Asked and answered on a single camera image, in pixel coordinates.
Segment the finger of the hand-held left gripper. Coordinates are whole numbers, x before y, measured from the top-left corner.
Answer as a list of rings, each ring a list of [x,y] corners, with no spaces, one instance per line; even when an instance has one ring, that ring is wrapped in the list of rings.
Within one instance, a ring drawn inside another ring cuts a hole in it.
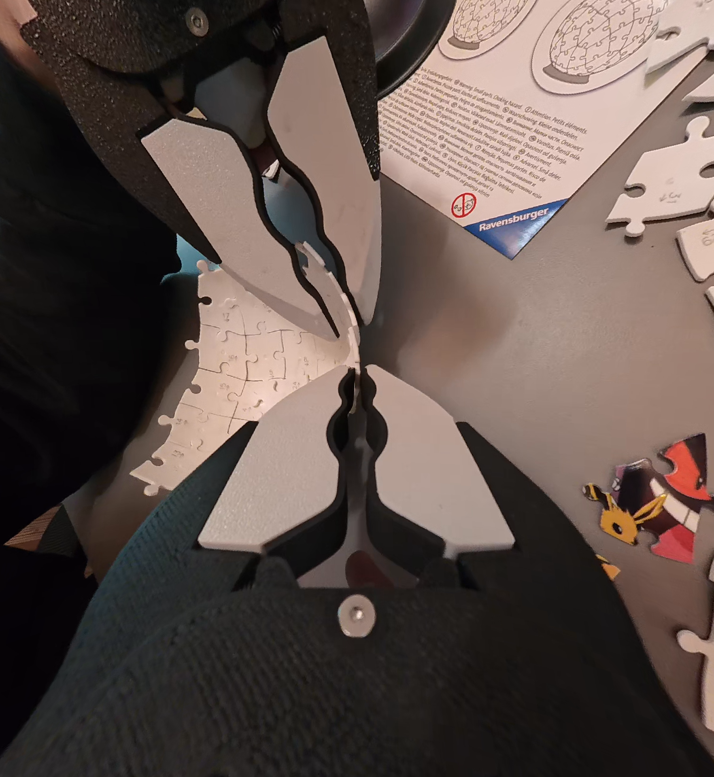
[[[324,36],[287,53],[267,118],[284,160],[313,187],[323,236],[338,251],[346,287],[369,324],[380,288],[380,182],[372,178]]]
[[[141,143],[226,273],[292,324],[336,340],[292,242],[268,217],[261,175],[239,139],[203,122],[173,118]]]

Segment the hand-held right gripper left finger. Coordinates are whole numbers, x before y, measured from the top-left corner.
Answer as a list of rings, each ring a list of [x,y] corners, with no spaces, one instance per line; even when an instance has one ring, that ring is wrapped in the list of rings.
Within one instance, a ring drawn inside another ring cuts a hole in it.
[[[340,549],[354,390],[355,369],[338,366],[265,413],[198,536],[201,547],[278,556],[293,571]]]

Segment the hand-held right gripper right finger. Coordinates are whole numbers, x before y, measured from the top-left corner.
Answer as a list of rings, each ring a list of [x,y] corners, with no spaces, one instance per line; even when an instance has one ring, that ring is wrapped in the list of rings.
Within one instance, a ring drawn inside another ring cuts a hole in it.
[[[374,548],[420,575],[438,559],[511,549],[515,537],[455,420],[376,365],[362,370],[371,456],[365,499]]]

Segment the partly built white puzzle ball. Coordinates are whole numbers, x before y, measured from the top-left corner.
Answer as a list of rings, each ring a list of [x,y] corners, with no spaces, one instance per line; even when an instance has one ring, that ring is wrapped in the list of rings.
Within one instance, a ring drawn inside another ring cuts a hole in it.
[[[336,324],[325,340],[292,324],[246,291],[225,270],[197,262],[199,330],[185,347],[198,353],[198,367],[172,416],[168,438],[131,471],[144,494],[172,492],[230,437],[258,422],[273,406],[306,384],[344,365],[350,332],[360,344],[352,303],[320,253],[306,242],[295,250],[305,260],[305,278],[315,287]]]

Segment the person's left forearm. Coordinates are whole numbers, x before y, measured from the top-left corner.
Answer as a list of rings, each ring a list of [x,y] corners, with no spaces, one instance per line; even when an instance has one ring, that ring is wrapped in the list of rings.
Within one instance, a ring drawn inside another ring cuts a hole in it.
[[[0,460],[102,457],[158,372],[174,233],[119,186],[0,41]]]

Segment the black dome puzzle stand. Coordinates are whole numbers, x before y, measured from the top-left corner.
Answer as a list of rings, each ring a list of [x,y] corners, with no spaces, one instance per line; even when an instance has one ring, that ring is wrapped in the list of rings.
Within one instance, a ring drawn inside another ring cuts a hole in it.
[[[454,1],[366,1],[375,49],[378,98],[424,63],[452,17]]]

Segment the printed puzzle instruction leaflet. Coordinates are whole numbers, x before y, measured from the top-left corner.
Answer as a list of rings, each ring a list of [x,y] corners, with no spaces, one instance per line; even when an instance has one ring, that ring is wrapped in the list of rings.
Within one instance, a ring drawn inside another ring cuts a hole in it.
[[[456,2],[379,103],[382,173],[513,259],[702,62],[648,73],[668,2]]]

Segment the pile of white puzzle pieces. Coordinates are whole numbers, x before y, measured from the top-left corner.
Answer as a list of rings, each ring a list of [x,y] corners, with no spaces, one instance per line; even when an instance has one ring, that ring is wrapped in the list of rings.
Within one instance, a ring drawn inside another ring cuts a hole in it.
[[[657,72],[702,47],[714,51],[714,2],[671,2],[655,25],[646,73]],[[714,276],[714,177],[701,174],[714,166],[714,135],[705,135],[708,124],[707,117],[694,117],[682,143],[643,153],[624,184],[624,189],[641,188],[642,193],[636,197],[621,194],[607,217],[609,224],[624,224],[626,235],[637,238],[649,221],[711,213],[707,221],[682,228],[676,235],[684,263],[698,283]],[[705,295],[714,310],[714,286]],[[714,558],[709,579],[714,583]],[[704,656],[701,719],[714,733],[714,605],[706,639],[681,630],[676,641],[687,653]]]

